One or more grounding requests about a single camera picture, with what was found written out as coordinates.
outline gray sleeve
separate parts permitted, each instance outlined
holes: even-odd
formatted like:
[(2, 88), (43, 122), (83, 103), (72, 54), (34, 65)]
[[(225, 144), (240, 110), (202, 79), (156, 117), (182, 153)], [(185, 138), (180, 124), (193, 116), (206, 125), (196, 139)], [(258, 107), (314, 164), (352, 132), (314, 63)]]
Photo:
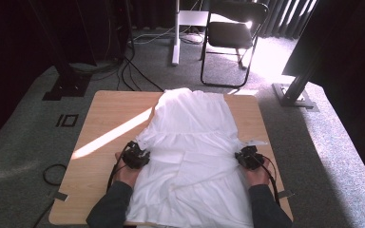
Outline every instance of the gray sleeve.
[(121, 181), (114, 181), (108, 192), (94, 205), (86, 222), (91, 228), (123, 227), (132, 188)]
[(248, 192), (250, 193), (255, 228), (292, 227), (292, 221), (275, 203), (268, 185), (252, 186)]

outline metal stand base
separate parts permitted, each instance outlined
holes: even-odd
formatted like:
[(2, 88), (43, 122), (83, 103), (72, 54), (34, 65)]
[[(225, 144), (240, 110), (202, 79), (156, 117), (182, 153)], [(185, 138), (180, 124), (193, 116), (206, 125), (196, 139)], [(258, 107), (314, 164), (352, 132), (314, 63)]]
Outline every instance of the metal stand base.
[(282, 106), (295, 106), (295, 107), (305, 107), (307, 111), (319, 112), (317, 104), (312, 102), (304, 90), (301, 95), (294, 101), (289, 101), (284, 95), (289, 87), (289, 84), (273, 84), (275, 92), (278, 95), (280, 105)]
[(60, 101), (62, 97), (84, 97), (91, 75), (79, 76), (73, 85), (62, 85), (61, 77), (57, 79), (54, 87), (47, 92), (43, 101)]

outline gray carpet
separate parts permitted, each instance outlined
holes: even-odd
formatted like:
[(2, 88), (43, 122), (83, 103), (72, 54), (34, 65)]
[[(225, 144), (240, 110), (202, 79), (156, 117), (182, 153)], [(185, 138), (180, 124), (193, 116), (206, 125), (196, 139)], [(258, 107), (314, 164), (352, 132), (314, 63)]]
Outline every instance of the gray carpet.
[[(318, 85), (306, 86), (319, 109), (310, 112), (280, 106), (272, 88), (272, 83), (293, 80), (280, 73), (295, 45), (296, 41), (286, 39), (260, 39), (251, 78), (240, 90), (201, 84), (201, 46), (182, 43), (180, 64), (172, 66), (172, 41), (158, 39), (136, 45), (132, 62), (163, 89), (188, 87), (206, 92), (254, 94), (283, 183), (296, 193), (289, 198), (295, 227), (365, 227), (365, 167), (323, 89)], [(244, 74), (236, 63), (220, 65), (218, 61), (229, 62), (222, 56), (209, 57), (206, 72), (213, 80), (233, 82)], [(136, 70), (132, 71), (141, 90), (158, 91)], [(43, 171), (55, 163), (68, 163), (95, 92), (129, 90), (123, 82), (117, 85), (116, 72), (102, 73), (93, 75), (85, 97), (43, 102), (57, 76), (51, 67), (36, 79), (0, 131), (0, 227), (33, 227), (58, 189), (44, 182)], [(128, 84), (133, 85), (127, 73), (125, 76)], [(79, 118), (73, 127), (56, 126), (61, 115)], [(63, 171), (51, 171), (49, 177), (60, 181)], [(54, 227), (48, 214), (49, 211), (38, 227)]]

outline black cable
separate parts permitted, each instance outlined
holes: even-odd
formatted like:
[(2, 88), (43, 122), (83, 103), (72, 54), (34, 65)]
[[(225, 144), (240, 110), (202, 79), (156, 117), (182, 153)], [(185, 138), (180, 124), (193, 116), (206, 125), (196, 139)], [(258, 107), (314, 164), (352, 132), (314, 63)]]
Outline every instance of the black cable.
[(49, 185), (53, 185), (53, 186), (59, 186), (61, 185), (61, 182), (51, 182), (50, 180), (47, 179), (47, 172), (51, 169), (51, 168), (54, 168), (54, 167), (63, 167), (65, 170), (67, 170), (67, 167), (64, 166), (63, 164), (53, 164), (53, 165), (50, 165), (48, 168), (46, 168), (43, 172), (43, 179), (44, 181), (49, 184)]
[[(196, 36), (199, 36), (199, 37), (201, 37), (201, 40), (200, 41), (192, 41), (192, 40), (183, 38), (184, 36), (188, 36), (188, 35), (196, 35)], [(138, 37), (136, 37), (136, 38), (134, 38), (132, 40), (145, 39), (146, 37), (147, 38), (152, 38), (153, 36), (156, 39), (169, 39), (169, 38), (174, 38), (175, 37), (174, 33), (160, 34), (160, 35), (159, 34), (146, 34), (146, 35), (138, 36)], [(198, 33), (188, 33), (188, 34), (185, 34), (185, 33), (181, 32), (180, 33), (180, 40), (182, 42), (187, 43), (187, 44), (190, 44), (190, 45), (200, 45), (200, 44), (203, 43), (203, 37), (200, 36)]]
[(96, 73), (111, 72), (114, 70), (114, 68), (116, 68), (117, 66), (120, 65), (120, 62), (118, 60), (105, 61), (105, 63), (108, 63), (108, 64), (105, 66), (96, 66), (94, 68), (89, 68), (89, 69), (82, 69), (82, 68), (78, 68), (76, 66), (71, 66), (71, 68), (80, 75), (84, 75), (84, 74), (90, 75), (90, 74), (96, 74)]
[(106, 189), (106, 192), (108, 192), (108, 189), (111, 187), (111, 184), (112, 184), (112, 180), (113, 180), (113, 178), (114, 178), (114, 175), (115, 175), (118, 171), (120, 171), (122, 168), (124, 168), (124, 167), (125, 167), (125, 165), (124, 165), (123, 167), (121, 167), (121, 168), (117, 169), (117, 168), (118, 168), (118, 164), (120, 163), (120, 160), (121, 160), (121, 158), (122, 158), (122, 157), (123, 157), (123, 155), (124, 155), (125, 148), (124, 148), (123, 152), (121, 152), (121, 155), (120, 155), (120, 157), (117, 159), (117, 162), (115, 162), (114, 167), (112, 167), (111, 174), (109, 175), (109, 178), (108, 178), (108, 183), (107, 183), (107, 189)]
[(104, 76), (103, 78), (97, 78), (97, 79), (90, 79), (90, 81), (91, 82), (96, 82), (96, 81), (102, 81), (102, 80), (104, 80), (104, 79), (106, 79), (106, 78), (109, 78), (109, 77), (111, 77), (112, 75), (114, 75), (115, 74), (115, 70), (113, 71), (113, 72), (111, 72), (111, 73), (108, 73), (106, 76)]
[(125, 69), (126, 69), (126, 67), (129, 65), (129, 63), (127, 63), (127, 64), (125, 64), (125, 66), (124, 66), (124, 68), (123, 68), (123, 70), (122, 70), (122, 72), (121, 72), (121, 79), (123, 80), (123, 82), (124, 82), (124, 84), (130, 89), (130, 90), (132, 90), (132, 91), (135, 91), (135, 89), (133, 89), (127, 82), (126, 82), (126, 80), (125, 80), (125, 76), (124, 76), (124, 71), (125, 71)]
[(116, 90), (119, 90), (120, 88), (120, 82), (121, 82), (121, 78), (120, 78), (120, 70), (118, 69), (117, 70), (117, 78), (118, 78), (118, 81), (117, 81), (117, 86), (116, 86)]
[[(59, 186), (61, 185), (61, 182), (57, 183), (57, 182), (52, 182), (50, 180), (48, 180), (47, 178), (47, 172), (54, 167), (63, 167), (65, 170), (67, 170), (67, 167), (63, 164), (57, 163), (57, 164), (53, 164), (50, 165), (49, 167), (47, 167), (44, 171), (43, 171), (43, 179), (44, 182), (49, 184), (49, 185), (53, 185), (53, 186)], [(38, 223), (40, 223), (41, 219), (43, 218), (43, 216), (47, 213), (47, 211), (52, 207), (52, 205), (54, 204), (55, 199), (52, 200), (52, 202), (49, 204), (49, 206), (44, 210), (43, 214), (40, 215), (40, 217), (37, 219), (37, 221), (34, 223), (33, 228), (37, 227)]]
[(47, 211), (49, 210), (49, 208), (52, 207), (52, 205), (54, 204), (55, 200), (53, 200), (49, 206), (46, 208), (46, 210), (44, 210), (44, 213), (40, 215), (40, 217), (37, 219), (37, 221), (34, 223), (34, 225), (32, 226), (33, 228), (37, 227), (38, 223), (40, 223), (41, 219), (43, 218), (43, 216), (47, 213)]
[(142, 91), (141, 90), (141, 88), (135, 83), (135, 80), (133, 79), (133, 77), (132, 77), (132, 70), (131, 70), (131, 66), (130, 65), (128, 65), (128, 68), (129, 68), (129, 78), (131, 79), (131, 81), (132, 81), (132, 83), (133, 83), (133, 85), (135, 86), (135, 87), (137, 87), (140, 91)]
[(131, 21), (131, 16), (130, 16), (129, 4), (128, 4), (127, 0), (124, 0), (124, 3), (125, 3), (125, 11), (127, 13), (126, 21), (128, 23), (129, 36), (131, 38), (132, 51), (133, 51), (133, 54), (135, 55), (135, 45), (134, 45), (134, 41), (133, 41), (133, 38), (132, 38), (132, 21)]
[(129, 64), (131, 64), (136, 70), (138, 70), (138, 72), (145, 78), (147, 79), (148, 82), (150, 82), (152, 85), (154, 85), (155, 87), (157, 87), (161, 92), (164, 92), (164, 89), (162, 89), (161, 87), (159, 87), (157, 84), (153, 83), (150, 79), (148, 79), (146, 76), (144, 76), (144, 74), (128, 59), (125, 57), (125, 59), (128, 61)]
[[(253, 157), (253, 159), (255, 160), (255, 161), (257, 161), (259, 164), (260, 164), (260, 166), (266, 171), (266, 173), (268, 174), (268, 176), (269, 176), (269, 180), (271, 181), (271, 183), (272, 183), (272, 187), (273, 187), (273, 189), (274, 189), (274, 199), (275, 199), (275, 203), (278, 205), (278, 206), (280, 206), (280, 201), (279, 201), (279, 194), (278, 194), (278, 188), (277, 188), (277, 182), (275, 181), (275, 179), (274, 179), (274, 177), (272, 177), (272, 175), (271, 175), (271, 172), (263, 165), (263, 163), (261, 163), (261, 162), (259, 162), (258, 161), (258, 159), (253, 155), (253, 154), (250, 154), (252, 157)], [(262, 157), (263, 158), (265, 158), (265, 159), (267, 159), (270, 163), (272, 163), (271, 162), (271, 160), (268, 158), (268, 157), (265, 157), (265, 156), (263, 156), (262, 155)], [(274, 166), (274, 164), (272, 163), (272, 166), (274, 167), (274, 170), (275, 170), (275, 176), (277, 175), (277, 169), (275, 168), (275, 166)]]
[(111, 47), (111, 33), (112, 33), (112, 29), (111, 29), (111, 16), (110, 16), (110, 8), (111, 8), (111, 4), (108, 1), (105, 1), (105, 5), (106, 5), (106, 13), (107, 13), (107, 17), (108, 17), (108, 44), (107, 44), (107, 49), (106, 49), (106, 55), (105, 58), (108, 54), (108, 51)]

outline person's arm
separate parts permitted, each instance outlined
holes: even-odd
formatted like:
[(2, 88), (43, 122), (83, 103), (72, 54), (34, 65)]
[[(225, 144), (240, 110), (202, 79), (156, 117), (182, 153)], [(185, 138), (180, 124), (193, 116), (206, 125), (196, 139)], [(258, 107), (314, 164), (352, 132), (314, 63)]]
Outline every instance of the person's arm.
[(94, 205), (86, 222), (91, 228), (123, 227), (126, 209), (132, 196), (132, 188), (122, 182), (114, 181), (108, 192)]
[(269, 175), (262, 168), (244, 170), (250, 184), (248, 190), (251, 199), (253, 222), (255, 228), (285, 228), (292, 227), (292, 221), (286, 213), (275, 203), (271, 190), (268, 187)]
[(248, 192), (251, 198), (253, 222), (255, 228), (292, 227), (292, 221), (275, 203), (271, 190), (266, 184), (252, 186)]
[[(115, 154), (118, 160), (120, 153)], [(130, 169), (123, 160), (118, 164), (119, 171), (107, 193), (94, 205), (86, 222), (91, 228), (123, 227), (126, 209), (132, 196), (133, 187), (141, 169)]]

